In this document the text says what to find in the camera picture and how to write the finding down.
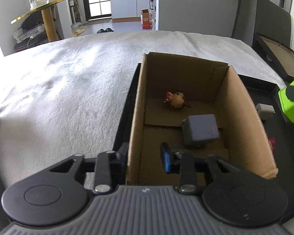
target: metal screw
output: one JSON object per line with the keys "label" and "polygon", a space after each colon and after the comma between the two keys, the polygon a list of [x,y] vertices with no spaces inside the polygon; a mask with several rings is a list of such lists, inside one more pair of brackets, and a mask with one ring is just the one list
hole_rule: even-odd
{"label": "metal screw", "polygon": [[196,190],[196,186],[193,184],[184,184],[180,187],[180,190],[184,193],[192,193]]}
{"label": "metal screw", "polygon": [[142,192],[143,193],[149,193],[151,190],[149,189],[149,188],[144,188],[144,189],[142,189]]}
{"label": "metal screw", "polygon": [[111,187],[107,184],[99,184],[95,187],[95,192],[97,193],[107,193],[111,190]]}

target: gold table leg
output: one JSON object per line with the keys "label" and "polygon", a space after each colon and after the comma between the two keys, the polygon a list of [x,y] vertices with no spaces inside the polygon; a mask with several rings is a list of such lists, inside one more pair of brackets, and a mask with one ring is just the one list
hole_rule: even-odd
{"label": "gold table leg", "polygon": [[57,38],[57,32],[55,31],[55,27],[53,24],[53,17],[51,13],[51,8],[46,8],[41,11],[41,14],[43,16],[43,21],[47,33],[47,37],[49,42],[55,42],[58,40]]}

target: cardboard box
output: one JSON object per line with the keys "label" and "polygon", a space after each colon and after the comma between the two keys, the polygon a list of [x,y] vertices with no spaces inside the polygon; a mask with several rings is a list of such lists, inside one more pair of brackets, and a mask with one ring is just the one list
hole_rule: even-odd
{"label": "cardboard box", "polygon": [[[191,108],[173,110],[163,103],[167,91],[181,90]],[[183,149],[180,125],[189,115],[214,114],[220,138],[195,157],[220,155],[267,179],[278,169],[265,130],[245,86],[223,62],[163,53],[143,56],[129,144],[127,183],[178,185],[166,174],[160,143]],[[199,185],[204,184],[198,174]]]}
{"label": "cardboard box", "polygon": [[152,23],[150,21],[149,10],[142,10],[140,13],[140,22],[143,29],[152,29]]}
{"label": "cardboard box", "polygon": [[294,51],[259,34],[255,34],[255,42],[261,46],[261,50],[256,48],[256,52],[274,69],[278,75],[286,82],[294,81]]}

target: gray foam block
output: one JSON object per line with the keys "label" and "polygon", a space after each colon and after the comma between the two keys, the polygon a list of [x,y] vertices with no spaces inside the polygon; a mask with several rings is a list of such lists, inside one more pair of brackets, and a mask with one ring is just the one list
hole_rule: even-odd
{"label": "gray foam block", "polygon": [[184,145],[199,146],[219,138],[216,117],[213,114],[189,116],[182,124]]}

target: slippers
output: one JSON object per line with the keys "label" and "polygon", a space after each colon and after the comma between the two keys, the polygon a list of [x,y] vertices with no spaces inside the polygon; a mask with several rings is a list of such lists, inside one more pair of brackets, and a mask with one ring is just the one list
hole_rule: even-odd
{"label": "slippers", "polygon": [[77,29],[73,34],[80,35],[83,32],[85,32],[85,29]]}
{"label": "slippers", "polygon": [[97,33],[104,33],[104,32],[105,32],[105,30],[103,30],[103,29],[101,28],[101,29],[98,30]]}

